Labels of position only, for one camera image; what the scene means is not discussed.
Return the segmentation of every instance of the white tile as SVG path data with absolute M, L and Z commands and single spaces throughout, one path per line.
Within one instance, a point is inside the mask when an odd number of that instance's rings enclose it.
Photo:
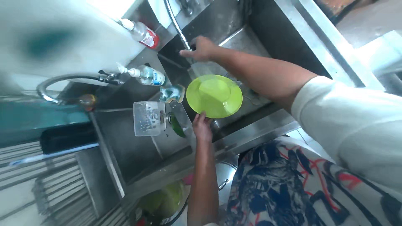
M 297 129 L 306 143 L 313 140 L 302 128 Z
M 324 159 L 335 162 L 317 141 L 312 140 L 308 142 L 307 145 L 310 146 L 314 150 L 314 152 L 321 155 L 321 157 L 323 157 Z
M 302 136 L 300 135 L 299 131 L 297 131 L 297 129 L 287 133 L 286 135 L 288 135 L 291 138 L 295 138 L 297 140 L 301 140 L 304 142 Z

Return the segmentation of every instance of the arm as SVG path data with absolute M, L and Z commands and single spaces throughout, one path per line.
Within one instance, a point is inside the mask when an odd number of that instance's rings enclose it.
M 218 185 L 210 124 L 211 120 L 205 117 L 205 113 L 197 114 L 193 122 L 197 148 L 187 213 L 187 224 L 190 226 L 218 221 Z
M 214 61 L 254 91 L 266 96 L 288 112 L 300 89 L 317 75 L 295 64 L 216 46 L 208 38 L 197 37 L 197 50 L 182 50 L 184 57 Z

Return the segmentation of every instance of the dirty dish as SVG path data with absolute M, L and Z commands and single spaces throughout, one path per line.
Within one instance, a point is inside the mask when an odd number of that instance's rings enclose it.
M 227 77 L 211 74 L 193 80 L 186 92 L 190 107 L 208 118 L 220 119 L 233 115 L 242 106 L 240 87 Z

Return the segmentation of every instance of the clear plastic container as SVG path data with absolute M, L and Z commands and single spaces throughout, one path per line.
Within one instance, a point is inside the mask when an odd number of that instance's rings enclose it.
M 166 129 L 165 112 L 165 104 L 161 102 L 134 102 L 134 134 L 137 137 L 159 135 Z

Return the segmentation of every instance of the hand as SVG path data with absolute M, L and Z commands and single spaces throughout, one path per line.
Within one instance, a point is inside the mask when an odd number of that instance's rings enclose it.
M 205 112 L 197 114 L 193 121 L 193 130 L 198 142 L 212 142 L 212 132 L 209 125 L 212 119 L 205 117 Z
M 198 61 L 211 61 L 212 56 L 218 46 L 216 46 L 209 38 L 198 36 L 196 38 L 196 50 L 181 50 L 180 55 L 183 57 L 192 57 Z

